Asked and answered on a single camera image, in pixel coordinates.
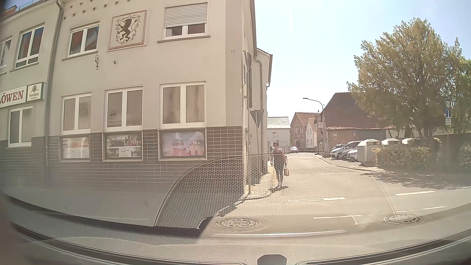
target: löwen sign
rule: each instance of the löwen sign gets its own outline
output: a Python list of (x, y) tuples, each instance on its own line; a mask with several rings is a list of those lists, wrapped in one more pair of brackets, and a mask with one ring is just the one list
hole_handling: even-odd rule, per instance
[(26, 88), (27, 86), (22, 86), (19, 88), (1, 92), (0, 108), (25, 103), (26, 102)]

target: windshield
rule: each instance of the windshield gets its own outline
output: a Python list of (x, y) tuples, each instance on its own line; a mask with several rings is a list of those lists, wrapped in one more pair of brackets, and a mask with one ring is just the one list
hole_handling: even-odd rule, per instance
[(470, 10), (5, 1), (11, 242), (53, 265), (471, 256), (448, 245), (471, 236)]

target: coat of arms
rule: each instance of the coat of arms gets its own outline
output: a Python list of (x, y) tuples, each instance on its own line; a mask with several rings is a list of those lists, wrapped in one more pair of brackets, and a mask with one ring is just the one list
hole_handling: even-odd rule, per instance
[(116, 41), (121, 45), (126, 44), (136, 36), (141, 16), (129, 15), (116, 21)]

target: hedge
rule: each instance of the hedge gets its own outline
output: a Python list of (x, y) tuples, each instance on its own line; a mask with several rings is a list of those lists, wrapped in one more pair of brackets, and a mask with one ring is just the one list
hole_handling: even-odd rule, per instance
[(432, 157), (428, 147), (380, 148), (375, 150), (378, 166), (414, 168), (425, 166)]

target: paved road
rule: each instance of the paved road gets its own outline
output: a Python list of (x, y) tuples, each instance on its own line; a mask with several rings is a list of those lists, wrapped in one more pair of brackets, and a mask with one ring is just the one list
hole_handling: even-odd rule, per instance
[(395, 213), (425, 215), (471, 202), (471, 189), (436, 191), (387, 183), (311, 153), (290, 154), (288, 168), (290, 176), (283, 182), (287, 188), (236, 205), (224, 217), (214, 218), (207, 233), (227, 233), (216, 223), (230, 217), (262, 221), (258, 229), (238, 229), (239, 234), (348, 231), (356, 224), (383, 222)]

